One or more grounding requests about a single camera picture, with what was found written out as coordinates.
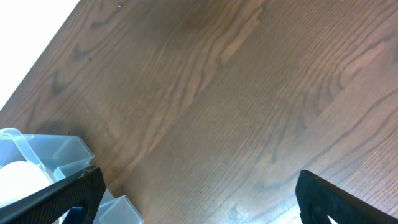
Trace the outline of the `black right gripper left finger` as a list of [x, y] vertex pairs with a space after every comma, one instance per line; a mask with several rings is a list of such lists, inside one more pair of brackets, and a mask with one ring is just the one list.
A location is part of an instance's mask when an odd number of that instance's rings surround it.
[[99, 167], [89, 166], [1, 209], [1, 223], [92, 224], [106, 186]]

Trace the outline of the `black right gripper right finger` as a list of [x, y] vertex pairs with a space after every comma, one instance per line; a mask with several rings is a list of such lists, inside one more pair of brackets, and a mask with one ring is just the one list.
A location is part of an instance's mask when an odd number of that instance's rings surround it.
[[392, 223], [397, 219], [345, 192], [308, 170], [301, 170], [295, 187], [302, 223]]

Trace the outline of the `large beige bowl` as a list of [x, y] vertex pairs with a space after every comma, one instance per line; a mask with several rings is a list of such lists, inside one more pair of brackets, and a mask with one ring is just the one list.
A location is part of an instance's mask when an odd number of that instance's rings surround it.
[[15, 161], [1, 168], [1, 208], [51, 185], [38, 165]]

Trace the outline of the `clear plastic storage bin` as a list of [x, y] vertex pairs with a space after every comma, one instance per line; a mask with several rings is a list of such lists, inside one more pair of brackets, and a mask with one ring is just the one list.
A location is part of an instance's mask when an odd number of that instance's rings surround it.
[[95, 155], [78, 136], [1, 130], [1, 168], [15, 161], [38, 165], [52, 184], [90, 166]]

